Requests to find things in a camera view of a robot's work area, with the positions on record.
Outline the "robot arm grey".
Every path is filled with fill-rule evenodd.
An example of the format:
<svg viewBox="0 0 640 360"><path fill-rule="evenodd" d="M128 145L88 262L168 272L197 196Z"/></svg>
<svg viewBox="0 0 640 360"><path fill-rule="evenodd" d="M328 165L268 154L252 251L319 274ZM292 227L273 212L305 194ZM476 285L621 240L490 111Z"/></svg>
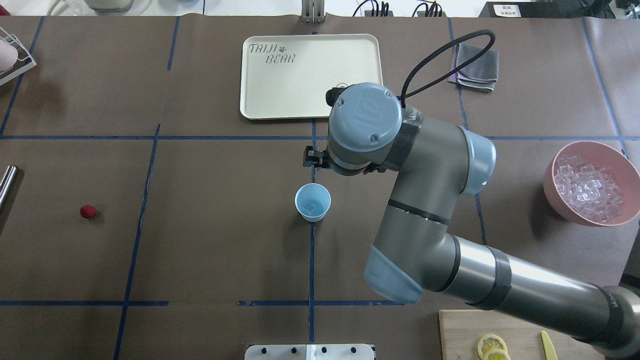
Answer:
<svg viewBox="0 0 640 360"><path fill-rule="evenodd" d="M486 187L494 143L424 116L381 84L326 92L326 148L307 146L306 167L344 176L395 171L364 278L384 298L414 305L425 291L495 311L589 344L617 360L639 358L639 296L619 285L569 278L448 233L460 196Z"/></svg>

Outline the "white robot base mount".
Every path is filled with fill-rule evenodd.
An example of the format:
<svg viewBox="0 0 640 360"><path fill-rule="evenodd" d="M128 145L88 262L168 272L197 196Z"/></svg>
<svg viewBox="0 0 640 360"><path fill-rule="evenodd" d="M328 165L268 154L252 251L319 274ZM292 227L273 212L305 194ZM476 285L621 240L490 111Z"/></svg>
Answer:
<svg viewBox="0 0 640 360"><path fill-rule="evenodd" d="M245 360L375 360L375 347L365 343L255 344Z"/></svg>

